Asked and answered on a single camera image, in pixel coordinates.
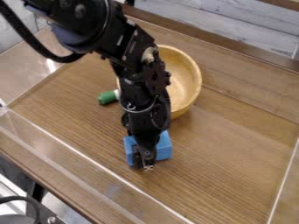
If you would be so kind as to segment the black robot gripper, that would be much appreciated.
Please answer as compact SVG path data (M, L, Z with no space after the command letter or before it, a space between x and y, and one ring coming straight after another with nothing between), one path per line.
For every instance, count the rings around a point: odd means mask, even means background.
M120 106L125 111L124 126L133 136L133 165L145 172L154 168L157 139L170 122L166 71L152 36L136 27L125 38L121 60L110 61L120 85Z

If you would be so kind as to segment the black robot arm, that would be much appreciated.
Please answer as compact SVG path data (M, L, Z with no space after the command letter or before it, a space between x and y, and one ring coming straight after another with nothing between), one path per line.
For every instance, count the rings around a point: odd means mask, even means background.
M134 139L133 164L150 170L157 143L170 124L170 73L154 38L126 18L114 0L21 1L23 8L46 20L58 43L70 51L66 56L50 52L5 0L0 0L0 16L43 58L70 63L85 54L97 53L109 61L120 86L121 123Z

